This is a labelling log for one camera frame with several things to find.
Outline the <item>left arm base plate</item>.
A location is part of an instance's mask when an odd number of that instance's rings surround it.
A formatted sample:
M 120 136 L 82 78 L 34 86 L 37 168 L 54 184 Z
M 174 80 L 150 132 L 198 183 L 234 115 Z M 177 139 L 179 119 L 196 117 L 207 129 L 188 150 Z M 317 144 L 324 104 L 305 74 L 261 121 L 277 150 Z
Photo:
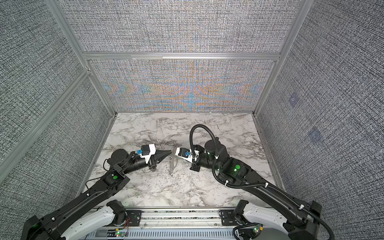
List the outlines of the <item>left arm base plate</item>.
M 128 225 L 128 227 L 138 227 L 141 222 L 142 213 L 143 211 L 141 210 L 126 210 L 125 213 L 118 213 L 106 227 L 122 228 L 125 225 Z

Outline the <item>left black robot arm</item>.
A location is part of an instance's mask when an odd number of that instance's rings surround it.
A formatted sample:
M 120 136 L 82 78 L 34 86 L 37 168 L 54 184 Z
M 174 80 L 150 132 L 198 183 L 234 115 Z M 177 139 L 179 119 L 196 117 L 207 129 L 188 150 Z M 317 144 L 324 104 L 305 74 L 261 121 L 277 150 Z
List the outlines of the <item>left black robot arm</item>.
M 131 220 L 120 201 L 112 200 L 100 210 L 90 213 L 101 202 L 122 190 L 130 179 L 127 173 L 143 168 L 154 171 L 171 150 L 156 150 L 154 145 L 144 150 L 128 153 L 124 149 L 114 151 L 107 160 L 110 168 L 84 193 L 58 210 L 41 218 L 28 219 L 23 227 L 23 240 L 77 240 L 103 226 L 125 225 Z

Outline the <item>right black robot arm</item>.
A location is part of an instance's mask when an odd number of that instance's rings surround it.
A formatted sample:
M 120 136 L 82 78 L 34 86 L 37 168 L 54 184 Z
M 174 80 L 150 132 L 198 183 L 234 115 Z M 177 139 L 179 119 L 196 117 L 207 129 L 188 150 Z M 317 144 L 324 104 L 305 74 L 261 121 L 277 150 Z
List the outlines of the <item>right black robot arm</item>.
M 193 171 L 201 167 L 212 170 L 214 178 L 227 188 L 246 191 L 261 199 L 268 208 L 241 200 L 234 215 L 238 224 L 233 230 L 236 239 L 256 237 L 262 227 L 278 230 L 291 240 L 315 240 L 321 219 L 322 207 L 312 201 L 297 199 L 265 180 L 244 162 L 232 158 L 218 139 L 209 140 L 204 147 L 193 145 L 179 149 L 177 156 L 192 164 Z

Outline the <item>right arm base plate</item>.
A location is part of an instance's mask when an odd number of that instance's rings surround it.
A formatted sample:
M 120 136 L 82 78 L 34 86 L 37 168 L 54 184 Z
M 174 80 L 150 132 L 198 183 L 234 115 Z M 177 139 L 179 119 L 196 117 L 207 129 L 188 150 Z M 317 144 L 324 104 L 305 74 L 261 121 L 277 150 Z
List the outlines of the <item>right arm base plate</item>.
M 219 210 L 219 217 L 223 226 L 245 226 L 246 228 L 251 227 L 262 227 L 263 224 L 257 222 L 250 222 L 243 215 L 243 211 L 236 209 L 221 209 Z

